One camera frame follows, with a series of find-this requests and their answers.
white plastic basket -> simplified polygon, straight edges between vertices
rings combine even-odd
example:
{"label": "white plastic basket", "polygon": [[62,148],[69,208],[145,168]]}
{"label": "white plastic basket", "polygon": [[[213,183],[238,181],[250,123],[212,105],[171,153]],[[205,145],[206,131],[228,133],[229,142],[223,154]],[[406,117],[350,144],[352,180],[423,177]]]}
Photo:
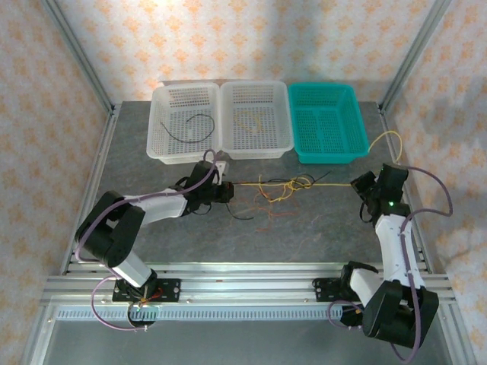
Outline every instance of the white plastic basket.
{"label": "white plastic basket", "polygon": [[194,163],[201,160],[209,148],[220,151],[219,92],[218,85],[212,82],[155,89],[149,116],[147,155],[166,164]]}
{"label": "white plastic basket", "polygon": [[280,81],[221,86],[222,149],[234,160],[280,158],[294,147],[288,88]]}

green basket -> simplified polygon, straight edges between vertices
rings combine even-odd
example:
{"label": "green basket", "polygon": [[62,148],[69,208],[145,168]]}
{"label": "green basket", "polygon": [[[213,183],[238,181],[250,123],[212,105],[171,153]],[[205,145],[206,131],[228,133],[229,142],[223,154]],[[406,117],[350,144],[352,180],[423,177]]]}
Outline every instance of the green basket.
{"label": "green basket", "polygon": [[367,156],[367,133],[350,86],[301,83],[288,92],[301,163],[350,163]]}

plastic basket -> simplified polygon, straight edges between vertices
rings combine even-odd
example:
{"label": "plastic basket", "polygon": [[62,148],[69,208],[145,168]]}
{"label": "plastic basket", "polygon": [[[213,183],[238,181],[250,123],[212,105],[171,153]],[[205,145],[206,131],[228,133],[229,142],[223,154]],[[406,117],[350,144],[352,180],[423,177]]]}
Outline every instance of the plastic basket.
{"label": "plastic basket", "polygon": [[288,90],[280,81],[221,86],[222,149],[234,160],[280,158],[294,147]]}
{"label": "plastic basket", "polygon": [[293,84],[289,101],[301,163],[350,163],[368,154],[367,133],[350,86]]}
{"label": "plastic basket", "polygon": [[[219,87],[209,82],[155,89],[149,116],[147,155],[166,164],[193,163],[201,160],[209,148],[220,151],[218,101]],[[196,114],[211,116],[215,124],[209,117]],[[204,141],[190,143],[205,137]]]}

robotic arm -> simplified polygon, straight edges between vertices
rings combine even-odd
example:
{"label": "robotic arm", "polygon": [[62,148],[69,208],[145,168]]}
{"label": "robotic arm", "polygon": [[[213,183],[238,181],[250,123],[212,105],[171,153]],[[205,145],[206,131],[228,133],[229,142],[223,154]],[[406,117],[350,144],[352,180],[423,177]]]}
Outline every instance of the robotic arm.
{"label": "robotic arm", "polygon": [[[201,182],[212,164],[199,161],[190,176],[180,179],[163,192],[187,190]],[[234,196],[231,182],[222,181],[227,165],[217,161],[212,175],[199,187],[180,195],[162,195],[147,200],[120,205],[113,209],[93,230],[84,248],[121,279],[116,281],[113,301],[137,302],[154,298],[155,302],[178,301],[180,280],[158,279],[133,251],[132,247],[141,226],[160,219],[181,217],[197,211],[201,205],[228,203]],[[80,240],[86,230],[103,211],[122,200],[134,200],[109,191],[103,194],[93,210],[78,228],[75,239]]]}
{"label": "robotic arm", "polygon": [[[379,238],[384,279],[379,278],[376,268],[350,262],[343,267],[340,279],[316,279],[314,286],[320,287],[320,297],[361,301],[363,313],[344,313],[344,324],[362,325],[368,337],[413,348],[417,318],[421,319],[421,345],[439,301],[436,293],[426,290],[419,274],[411,239],[411,222],[402,230],[406,217],[411,213],[409,206],[401,202],[407,177],[408,170],[384,164],[378,178],[369,171],[351,183],[362,200],[361,219],[363,209],[367,207],[371,219],[366,223],[373,224]],[[408,261],[403,255],[401,235],[405,238]],[[419,316],[414,313],[408,273],[413,277],[413,290],[419,299]],[[322,290],[327,286],[331,294],[324,296]]]}
{"label": "robotic arm", "polygon": [[[157,197],[137,200],[137,197],[111,191],[106,192],[94,206],[76,232],[78,241],[95,220],[100,219],[102,212],[117,202],[129,200],[108,213],[84,243],[84,248],[92,256],[120,277],[113,292],[114,302],[136,303],[147,298],[154,302],[179,300],[180,280],[159,279],[155,271],[132,251],[132,247],[142,225],[193,213],[201,205],[228,203],[234,196],[234,186],[221,180],[226,163],[217,161],[215,166],[216,169],[211,171],[211,163],[199,161],[189,177],[163,191],[169,195],[158,194]],[[207,175],[210,177],[201,183]],[[410,214],[409,206],[401,202],[407,177],[408,170],[384,164],[378,178],[369,171],[351,183],[362,200],[361,219],[366,207],[371,216],[366,223],[373,224],[379,238],[384,279],[370,265],[349,262],[343,267],[340,278],[317,278],[313,285],[318,302],[341,299],[362,303],[362,313],[344,312],[341,321],[345,325],[362,325],[368,337],[413,348],[418,318],[421,319],[422,344],[439,301],[436,293],[426,290],[419,274],[411,239],[411,222],[404,226]],[[195,189],[187,191],[197,184]],[[409,274],[414,288],[411,288]],[[412,289],[419,299],[419,316],[414,313]]]}

patterned wallpaper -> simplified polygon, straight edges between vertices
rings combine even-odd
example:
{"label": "patterned wallpaper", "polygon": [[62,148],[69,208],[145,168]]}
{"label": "patterned wallpaper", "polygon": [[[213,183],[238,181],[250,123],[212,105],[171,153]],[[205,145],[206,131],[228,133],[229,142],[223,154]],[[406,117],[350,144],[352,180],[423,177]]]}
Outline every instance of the patterned wallpaper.
{"label": "patterned wallpaper", "polygon": [[112,102],[159,81],[343,81],[382,100],[434,0],[58,0]]}
{"label": "patterned wallpaper", "polygon": [[0,363],[18,363],[106,119],[39,0],[0,2]]}
{"label": "patterned wallpaper", "polygon": [[[423,215],[435,256],[452,280],[479,364],[487,364],[487,11],[453,0],[388,116],[407,160],[446,182],[452,218]],[[444,193],[413,173],[422,205],[447,209]]]}

